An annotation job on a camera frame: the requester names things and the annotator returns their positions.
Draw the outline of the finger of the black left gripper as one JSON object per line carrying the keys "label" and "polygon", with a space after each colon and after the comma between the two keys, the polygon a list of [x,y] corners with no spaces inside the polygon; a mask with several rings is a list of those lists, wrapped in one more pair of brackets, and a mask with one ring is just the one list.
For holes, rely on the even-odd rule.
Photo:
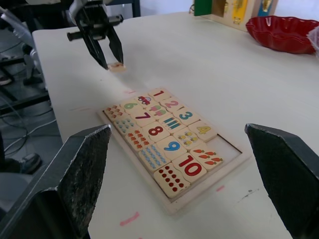
{"label": "finger of the black left gripper", "polygon": [[88,27],[83,28],[82,36],[91,56],[98,62],[100,66],[108,69],[104,53],[98,42],[99,40],[105,39],[105,36],[92,31]]}
{"label": "finger of the black left gripper", "polygon": [[112,26],[108,28],[107,37],[109,39],[109,47],[113,55],[118,60],[118,62],[123,64],[124,55],[123,55],[122,44],[118,35],[116,34],[116,31],[114,30]]}

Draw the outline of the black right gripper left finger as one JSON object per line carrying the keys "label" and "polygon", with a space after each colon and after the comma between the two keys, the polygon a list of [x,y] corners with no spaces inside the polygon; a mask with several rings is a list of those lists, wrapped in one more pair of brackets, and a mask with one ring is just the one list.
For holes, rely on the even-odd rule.
{"label": "black right gripper left finger", "polygon": [[111,127],[70,136],[34,175],[0,175],[3,239],[87,239],[106,166]]}

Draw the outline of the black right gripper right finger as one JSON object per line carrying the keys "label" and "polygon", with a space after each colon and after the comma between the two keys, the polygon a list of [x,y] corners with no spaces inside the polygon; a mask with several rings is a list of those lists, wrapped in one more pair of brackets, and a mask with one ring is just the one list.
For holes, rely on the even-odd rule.
{"label": "black right gripper right finger", "polygon": [[264,188],[294,239],[319,237],[319,156],[297,135],[245,126]]}

